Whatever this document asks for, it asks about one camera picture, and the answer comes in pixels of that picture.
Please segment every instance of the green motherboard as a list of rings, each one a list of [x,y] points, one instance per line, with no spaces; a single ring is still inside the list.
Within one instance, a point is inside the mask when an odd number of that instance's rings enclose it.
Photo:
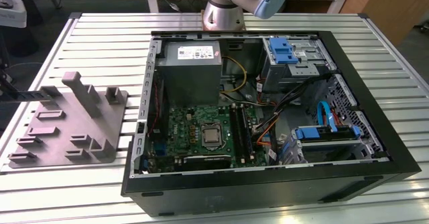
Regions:
[[[256,109],[246,108],[246,118],[249,126],[258,123]],[[211,136],[219,141],[217,146],[207,146],[209,132],[205,130],[219,130],[221,136]],[[230,122],[229,106],[195,106],[185,108],[171,108],[169,115],[169,139],[166,143],[166,157],[195,156],[195,155],[229,155],[233,158],[230,168],[266,166],[266,154],[264,148],[254,149],[254,159],[248,162],[236,158],[236,147]],[[171,171],[171,165],[159,159],[158,167],[161,171]]]

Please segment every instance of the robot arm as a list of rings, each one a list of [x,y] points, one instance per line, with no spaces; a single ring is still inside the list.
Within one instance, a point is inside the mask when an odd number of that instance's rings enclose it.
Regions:
[[[242,30],[244,9],[261,19],[270,18],[285,0],[209,0],[203,24],[209,30]]]
[[[22,0],[0,0],[0,26],[27,26],[27,11]]]

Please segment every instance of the slotted metal table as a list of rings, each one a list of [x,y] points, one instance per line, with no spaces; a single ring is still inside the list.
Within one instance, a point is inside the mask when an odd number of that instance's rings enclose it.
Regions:
[[[332,31],[392,121],[423,172],[348,202],[151,218],[121,196],[129,141],[135,131],[150,33],[201,30],[199,14],[82,14],[68,19],[31,90],[79,71],[98,90],[130,93],[117,160],[90,166],[12,169],[8,154],[39,103],[22,103],[0,139],[0,223],[387,223],[429,220],[429,86],[370,19],[358,15],[245,16],[249,30]]]

